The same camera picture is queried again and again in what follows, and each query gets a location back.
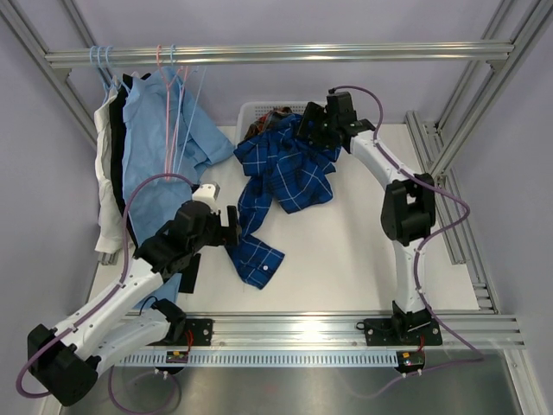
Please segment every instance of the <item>white laundry basket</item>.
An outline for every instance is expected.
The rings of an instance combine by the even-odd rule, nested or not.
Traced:
[[[303,114],[305,107],[309,101],[259,101],[259,102],[246,102],[240,108],[240,114],[238,115],[238,122],[236,124],[236,136],[234,143],[238,144],[245,136],[245,133],[250,128],[250,125],[259,117],[262,117],[267,112],[281,106],[289,106],[292,112],[296,114]]]

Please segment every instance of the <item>blue plaid shirt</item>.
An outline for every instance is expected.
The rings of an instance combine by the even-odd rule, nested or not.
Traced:
[[[333,197],[325,174],[336,171],[333,162],[340,147],[325,150],[296,138],[294,131],[301,120],[297,114],[290,115],[234,151],[251,179],[238,200],[241,239],[227,251],[240,278],[259,289],[267,285],[284,259],[282,252],[252,235],[263,223],[273,197],[289,214]]]

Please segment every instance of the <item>light blue shirt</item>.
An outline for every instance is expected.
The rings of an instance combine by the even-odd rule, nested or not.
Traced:
[[[165,67],[163,73],[168,80],[175,76],[172,67]],[[177,80],[170,89],[169,146],[173,140],[179,107],[179,88]],[[146,80],[133,80],[132,90],[123,109],[127,128],[123,156],[123,198],[127,203],[131,193],[141,182],[165,170],[166,99],[166,87],[159,71]],[[198,183],[208,166],[226,160],[232,155],[234,146],[197,105],[180,171],[175,171],[181,158],[194,102],[195,97],[186,90],[181,104],[173,173],[185,176],[192,183]],[[169,179],[169,182],[158,179],[147,184],[130,206],[129,216],[137,243],[142,244],[165,222],[174,219],[181,204],[191,197],[190,187],[178,179]],[[180,282],[181,275],[174,275],[152,295],[174,302]]]

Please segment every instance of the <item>garment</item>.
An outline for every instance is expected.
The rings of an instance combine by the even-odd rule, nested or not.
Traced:
[[[163,69],[168,80],[173,79],[172,67]],[[169,101],[169,136],[173,136],[179,99],[179,82],[171,86]],[[134,79],[123,109],[126,126],[123,155],[123,197],[129,200],[134,189],[148,177],[160,174],[165,167],[165,129],[167,92],[159,71],[147,80]],[[176,145],[177,168],[181,151],[194,110],[195,97],[186,91],[181,106],[179,134]],[[194,112],[190,133],[179,171],[192,183],[197,183],[205,169],[227,159],[234,150],[230,141],[217,129],[213,121],[198,105]],[[149,183],[137,195],[130,207],[130,221],[137,243],[154,235],[168,220],[175,217],[182,203],[191,199],[190,187],[180,180],[160,179]],[[180,274],[169,281],[175,283],[174,301],[180,283]]]
[[[286,118],[291,114],[292,110],[288,106],[277,107],[273,109],[273,111],[267,112],[250,125],[250,128],[248,128],[248,131],[245,133],[242,141],[249,140],[250,138],[261,134],[266,130],[272,130],[281,119]]]
[[[142,79],[149,78],[149,73],[145,74]],[[132,88],[133,77],[123,74],[123,83],[129,89]],[[123,216],[125,202],[123,199],[123,154],[124,154],[124,138],[127,133],[127,128],[123,120],[123,107],[127,102],[127,90],[120,88],[117,97],[109,104],[110,107],[110,127],[111,127],[111,184],[113,187],[113,196],[118,205],[119,212]],[[127,230],[129,231],[132,242],[137,246],[137,237],[132,230],[130,219],[127,219]]]
[[[98,133],[94,169],[99,186],[100,235],[96,243],[97,252],[115,253],[121,249],[123,231],[121,214],[113,195],[111,184],[111,127],[109,105],[116,98],[115,89],[110,90],[108,100],[94,112],[94,124]]]
[[[340,147],[322,149],[296,138],[301,120],[297,114],[289,115],[234,151],[244,174],[251,178],[238,200],[241,239],[227,251],[242,280],[259,289],[267,285],[284,258],[282,252],[252,235],[263,223],[273,197],[288,214],[333,197],[325,175],[335,171],[333,162]]]

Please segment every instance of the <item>aluminum frame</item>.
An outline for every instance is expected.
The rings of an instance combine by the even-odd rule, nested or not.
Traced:
[[[60,0],[73,26],[86,46],[93,38],[86,27],[86,22],[79,13],[73,0]],[[504,0],[496,10],[486,33],[493,36],[512,6],[512,1]],[[419,160],[435,176],[445,171],[452,163],[459,148],[472,134],[475,126],[485,115],[489,106],[499,96],[508,80],[514,75],[524,61],[525,56],[537,42],[544,28],[550,23],[553,0],[536,0],[526,17],[515,31],[515,42],[492,41],[484,39],[474,42],[438,42],[438,43],[396,43],[366,45],[281,45],[281,46],[243,46],[243,47],[208,47],[177,48],[174,52],[174,63],[221,64],[221,63],[267,63],[267,62],[314,62],[314,61],[427,61],[427,60],[466,60],[467,66],[458,88],[465,88],[465,82],[472,77],[476,68],[475,61],[491,61],[493,70],[474,97],[467,116],[450,142],[444,143],[441,128],[432,130],[431,126],[422,123],[415,114],[408,116],[408,127],[416,147]],[[92,117],[80,102],[77,93],[67,80],[68,71],[73,67],[89,66],[88,49],[76,51],[49,52],[40,35],[33,28],[29,19],[16,0],[0,0],[0,16],[11,28],[35,64],[41,69],[56,93],[62,98],[67,109],[77,120],[88,141],[94,145],[96,131]],[[170,50],[162,51],[162,62],[170,63]],[[114,66],[138,66],[155,63],[154,48],[114,48],[111,51],[111,63]],[[452,103],[446,106],[445,112],[454,110],[464,90],[455,88]],[[443,127],[447,117],[439,127]],[[444,185],[458,193],[453,173],[448,174]],[[455,214],[450,206],[440,207],[442,220]],[[450,236],[450,256],[458,261],[470,258],[471,252],[478,253],[472,246],[470,227],[463,229],[464,234]],[[480,258],[471,258],[471,263],[481,266]],[[500,314],[486,314],[497,311],[494,305],[493,290],[487,284],[483,267],[477,271],[474,289],[479,304],[486,306],[477,313],[441,315],[444,321],[459,331],[479,348],[500,348],[506,359],[512,364],[512,378],[517,394],[525,413],[545,413],[543,401],[539,399],[532,373],[526,365],[524,339],[518,330],[516,318]],[[301,313],[296,315],[201,315],[214,319],[214,336],[212,347],[217,353],[225,350],[359,350],[367,348],[361,332],[355,323],[362,318],[381,314],[367,313]],[[456,339],[444,333],[443,348],[462,348]],[[42,410],[48,413],[59,412],[60,405],[55,399],[44,399]]]
[[[317,61],[505,61],[513,50],[509,41],[454,41],[434,43],[302,44],[199,46],[160,50],[162,64],[214,65]],[[88,49],[52,51],[46,60],[53,68],[89,67]],[[156,64],[156,48],[113,48],[112,67]]]
[[[29,54],[29,57],[61,98],[88,143],[95,147],[97,132],[91,114],[82,100],[79,99],[73,85],[67,80],[67,76],[64,74],[60,78],[60,73],[56,72],[44,59],[48,47],[30,20],[25,16],[21,7],[14,0],[0,0],[0,17],[6,22],[14,36]]]
[[[443,148],[442,137],[438,134],[433,123],[424,123],[416,111],[409,111],[405,114],[405,123],[415,147],[418,162],[424,171],[428,172],[429,166],[432,165],[432,162]],[[449,193],[461,197],[453,169],[450,169],[446,175],[439,176],[436,181],[439,186],[445,188]],[[460,208],[450,199],[437,196],[435,200],[437,219],[442,227],[461,217]],[[459,226],[445,232],[443,234],[444,242],[451,263],[467,265],[480,312],[498,313],[498,297],[491,280],[486,274],[471,223],[472,220],[469,217]]]
[[[493,14],[492,20],[489,22],[486,30],[484,30],[484,33],[482,34],[482,39],[492,39],[498,33],[505,19],[511,13],[514,3],[514,0],[502,0],[501,3],[499,3],[498,8]],[[471,61],[465,66],[465,69],[448,100],[448,103],[443,109],[442,115],[438,119],[436,126],[438,131],[443,130],[455,107],[459,105],[459,102],[466,95],[468,88],[474,82],[476,69],[478,69],[481,64],[482,62],[479,61]]]
[[[429,169],[431,175],[438,176],[451,167],[462,145],[473,135],[474,129],[523,65],[552,20],[553,0],[536,0],[515,31],[514,50],[509,54],[503,67],[490,69],[490,73],[469,106],[461,124],[452,134],[452,138],[444,140],[446,143],[443,149]]]

